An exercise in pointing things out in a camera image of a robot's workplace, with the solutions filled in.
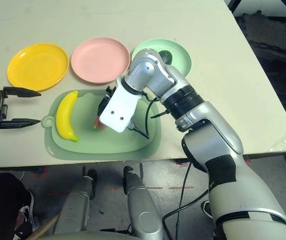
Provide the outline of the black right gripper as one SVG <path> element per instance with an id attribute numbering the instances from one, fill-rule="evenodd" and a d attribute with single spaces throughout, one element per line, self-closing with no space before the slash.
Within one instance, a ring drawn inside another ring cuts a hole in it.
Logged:
<path id="1" fill-rule="evenodd" d="M 97 115 L 100 116 L 104 109 L 106 108 L 108 102 L 110 101 L 110 98 L 113 96 L 114 92 L 116 91 L 116 86 L 111 88 L 110 86 L 107 86 L 106 88 L 106 94 L 104 95 L 103 99 L 98 105 Z"/>

